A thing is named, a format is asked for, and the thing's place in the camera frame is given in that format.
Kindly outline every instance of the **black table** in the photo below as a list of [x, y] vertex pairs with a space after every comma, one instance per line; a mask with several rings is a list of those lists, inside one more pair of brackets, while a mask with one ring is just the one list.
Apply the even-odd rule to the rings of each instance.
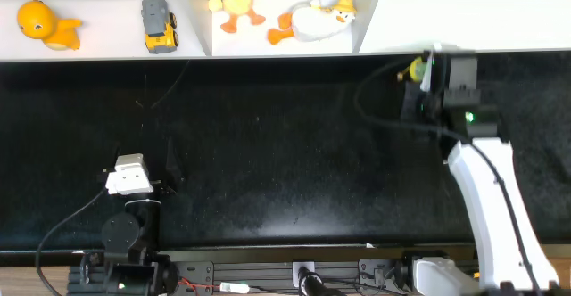
[[[571, 53], [480, 55], [517, 179], [543, 243], [571, 237]], [[161, 246], [469, 243], [468, 215], [430, 137], [364, 123], [356, 84], [393, 57], [34, 62], [0, 65], [0, 250], [34, 250], [91, 199], [121, 154], [161, 165], [171, 137], [187, 176], [163, 200]], [[396, 118], [402, 87], [380, 78], [363, 102]], [[105, 196], [48, 250], [101, 248]]]

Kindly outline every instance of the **stuffed duck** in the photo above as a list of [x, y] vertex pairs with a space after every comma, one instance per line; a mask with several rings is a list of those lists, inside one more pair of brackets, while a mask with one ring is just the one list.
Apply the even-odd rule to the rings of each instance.
[[18, 24], [26, 37], [41, 39], [52, 50], [79, 49], [75, 28], [81, 25], [81, 21], [58, 18], [42, 1], [25, 3], [18, 10]]
[[284, 38], [295, 37], [302, 42], [319, 41], [347, 29], [357, 10], [352, 0], [339, 0], [332, 9], [321, 7], [319, 0], [294, 6], [292, 12], [277, 19], [279, 29], [268, 32], [268, 41], [278, 44]]
[[230, 20], [221, 25], [227, 33], [236, 33], [236, 23], [239, 16], [248, 15], [252, 25], [260, 25], [266, 20], [265, 17], [256, 14], [253, 10], [252, 0], [210, 0], [208, 8], [212, 12], [224, 9], [230, 15]]

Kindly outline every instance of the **yellow duck plush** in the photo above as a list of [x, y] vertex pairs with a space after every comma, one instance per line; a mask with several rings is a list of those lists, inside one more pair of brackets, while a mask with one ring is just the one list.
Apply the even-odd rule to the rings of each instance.
[[252, 25], [260, 25], [266, 20], [252, 9], [252, 0], [210, 0], [208, 8], [212, 12], [224, 9], [230, 15], [230, 20], [220, 26], [227, 33], [236, 33], [239, 16], [248, 15]]
[[81, 25], [81, 21], [60, 19], [41, 1], [25, 3], [18, 11], [18, 24], [26, 37], [41, 39], [55, 51], [79, 49], [75, 28]]

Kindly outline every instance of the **orange plush toy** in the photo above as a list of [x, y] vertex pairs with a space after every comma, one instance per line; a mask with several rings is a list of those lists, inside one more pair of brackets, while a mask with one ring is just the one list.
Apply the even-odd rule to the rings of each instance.
[[18, 11], [18, 24], [26, 37], [41, 39], [52, 50], [79, 49], [75, 28], [81, 25], [81, 21], [60, 19], [41, 1], [33, 0], [22, 5]]

